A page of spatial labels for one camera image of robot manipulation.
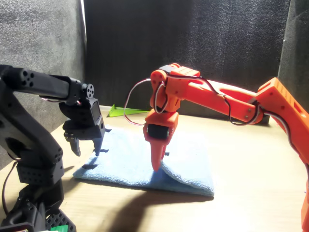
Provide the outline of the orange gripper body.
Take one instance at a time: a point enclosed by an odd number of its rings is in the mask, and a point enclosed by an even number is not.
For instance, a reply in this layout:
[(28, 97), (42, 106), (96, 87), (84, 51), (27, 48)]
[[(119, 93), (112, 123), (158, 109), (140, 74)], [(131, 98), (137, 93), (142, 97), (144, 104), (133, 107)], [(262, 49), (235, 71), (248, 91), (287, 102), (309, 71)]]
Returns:
[(151, 145), (168, 145), (178, 126), (178, 112), (156, 113), (151, 110), (143, 126), (144, 138)]

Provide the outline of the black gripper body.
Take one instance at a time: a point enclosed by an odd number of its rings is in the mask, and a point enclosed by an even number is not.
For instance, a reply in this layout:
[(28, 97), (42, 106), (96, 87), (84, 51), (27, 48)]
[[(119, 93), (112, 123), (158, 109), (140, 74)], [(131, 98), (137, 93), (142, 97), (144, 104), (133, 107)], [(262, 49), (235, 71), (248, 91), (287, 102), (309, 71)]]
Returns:
[(103, 138), (105, 126), (97, 99), (80, 101), (74, 105), (63, 103), (63, 114), (67, 117), (63, 124), (67, 137), (80, 140)]

